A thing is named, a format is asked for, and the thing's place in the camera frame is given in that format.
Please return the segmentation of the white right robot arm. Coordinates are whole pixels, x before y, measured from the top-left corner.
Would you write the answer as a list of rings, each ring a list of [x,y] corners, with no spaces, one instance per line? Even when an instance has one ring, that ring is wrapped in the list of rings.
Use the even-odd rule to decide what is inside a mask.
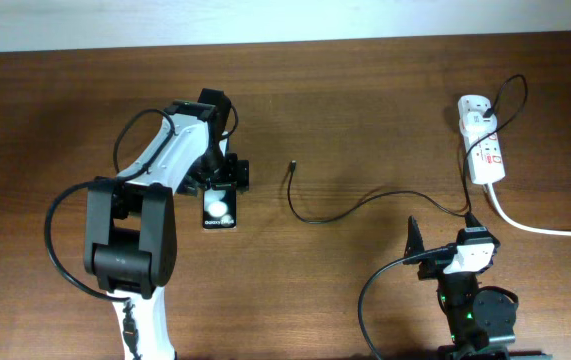
[[[480,285],[478,276],[493,265],[500,241],[472,215],[456,240],[427,250],[414,217],[408,218],[405,265],[417,264],[419,280],[438,282],[437,298],[445,314],[452,343],[441,346],[443,360],[550,359],[541,351],[511,352],[518,296],[497,286]]]

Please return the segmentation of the black Galaxy smartphone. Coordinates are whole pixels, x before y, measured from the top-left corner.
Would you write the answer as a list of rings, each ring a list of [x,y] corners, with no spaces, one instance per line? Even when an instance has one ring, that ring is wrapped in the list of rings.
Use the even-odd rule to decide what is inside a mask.
[[[202,227],[205,230],[228,230],[236,226],[236,191],[206,190],[203,194]]]

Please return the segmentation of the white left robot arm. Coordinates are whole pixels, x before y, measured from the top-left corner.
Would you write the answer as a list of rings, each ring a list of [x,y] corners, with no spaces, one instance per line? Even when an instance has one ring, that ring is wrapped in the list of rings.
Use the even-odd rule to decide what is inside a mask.
[[[221,90],[159,111],[157,135],[116,177],[90,186],[84,267],[116,312],[127,359],[174,359],[165,290],[177,261],[178,195],[202,201],[201,225],[237,225],[237,195],[249,187],[249,163],[229,150],[238,114]]]

